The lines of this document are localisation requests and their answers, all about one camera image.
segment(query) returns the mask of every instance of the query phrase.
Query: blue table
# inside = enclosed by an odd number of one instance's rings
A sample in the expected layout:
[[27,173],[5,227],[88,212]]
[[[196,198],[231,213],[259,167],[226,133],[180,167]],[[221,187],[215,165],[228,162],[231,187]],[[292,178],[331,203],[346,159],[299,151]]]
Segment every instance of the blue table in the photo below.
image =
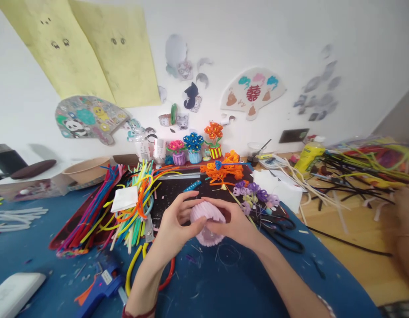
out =
[[[48,213],[35,220],[30,229],[0,234],[0,284],[17,272],[40,272],[46,281],[30,300],[30,308],[19,317],[73,317],[79,305],[74,299],[92,283],[95,273],[95,251],[72,259],[59,259],[48,249],[53,235],[85,201],[91,189],[70,192],[64,197],[18,203],[4,203],[0,210],[44,207]],[[296,216],[284,206],[297,224],[289,235],[306,247],[304,255],[280,251],[310,288],[322,296],[337,317],[380,317],[377,307],[349,271],[318,241]],[[123,261],[123,272],[131,256],[126,247],[115,253]],[[189,254],[196,264],[188,260]],[[323,280],[311,255],[315,254],[326,275]],[[134,272],[141,263],[139,257]],[[75,271],[85,268],[75,277]],[[167,277],[169,266],[163,279]],[[229,238],[214,247],[200,246],[190,240],[176,257],[176,274],[167,288],[159,293],[157,317],[288,317],[287,310],[257,256]],[[82,277],[90,274],[88,280]],[[93,317],[119,317],[122,302],[118,296],[105,299]]]

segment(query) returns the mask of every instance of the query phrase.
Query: yellow paper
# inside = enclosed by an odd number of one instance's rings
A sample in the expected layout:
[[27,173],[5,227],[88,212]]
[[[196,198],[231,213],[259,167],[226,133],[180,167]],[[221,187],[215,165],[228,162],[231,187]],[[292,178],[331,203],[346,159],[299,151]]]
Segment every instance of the yellow paper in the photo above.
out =
[[93,95],[115,103],[67,0],[0,0],[0,8],[62,99]]
[[144,13],[70,0],[119,107],[160,105]]

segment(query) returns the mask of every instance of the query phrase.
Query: pink craft piece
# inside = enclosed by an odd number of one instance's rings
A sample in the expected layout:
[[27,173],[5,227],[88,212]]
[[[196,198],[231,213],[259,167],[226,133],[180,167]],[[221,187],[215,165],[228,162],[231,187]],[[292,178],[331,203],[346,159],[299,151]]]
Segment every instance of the pink craft piece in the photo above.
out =
[[[206,219],[213,220],[214,222],[226,223],[225,217],[222,215],[219,209],[209,202],[199,203],[192,208],[190,214],[191,223],[195,222],[202,216],[205,216]],[[209,247],[219,244],[223,240],[224,236],[213,233],[207,227],[204,227],[204,229],[198,233],[196,238],[201,245]]]

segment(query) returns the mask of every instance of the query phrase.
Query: black cutting mat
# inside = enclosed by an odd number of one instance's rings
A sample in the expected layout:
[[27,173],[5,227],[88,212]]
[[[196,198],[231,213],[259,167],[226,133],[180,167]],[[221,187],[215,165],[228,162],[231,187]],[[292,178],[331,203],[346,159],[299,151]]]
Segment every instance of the black cutting mat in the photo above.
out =
[[[183,173],[191,173],[191,172],[197,172],[199,169],[194,169],[194,170],[183,170]],[[253,177],[250,175],[251,171],[248,166],[244,167],[244,177],[242,180],[247,180],[249,182],[253,182]],[[234,198],[231,196],[228,190],[218,190],[218,191],[213,191],[216,189],[220,189],[220,185],[210,185],[210,181],[206,180],[207,174],[202,174],[200,175],[200,178],[192,178],[192,179],[175,179],[175,180],[162,180],[161,185],[157,189],[157,200],[154,200],[154,205],[153,209],[151,210],[151,218],[153,220],[153,224],[155,227],[160,226],[160,220],[163,215],[163,212],[172,204],[173,200],[180,194],[182,193],[187,187],[189,187],[191,184],[196,182],[197,180],[201,181],[201,185],[199,185],[197,188],[194,190],[200,191],[200,194],[198,195],[197,198],[201,197],[212,197],[215,199],[222,199],[228,202],[235,202]],[[230,182],[230,183],[237,183],[241,180],[235,180],[234,176],[229,174],[225,178],[225,182]]]

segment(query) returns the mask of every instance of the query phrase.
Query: red chinese character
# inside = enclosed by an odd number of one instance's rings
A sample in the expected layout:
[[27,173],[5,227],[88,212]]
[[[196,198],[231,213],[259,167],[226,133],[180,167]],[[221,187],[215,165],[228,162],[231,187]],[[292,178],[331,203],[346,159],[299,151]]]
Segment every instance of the red chinese character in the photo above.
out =
[[250,86],[247,90],[247,99],[251,102],[254,102],[260,95],[260,87],[259,85]]

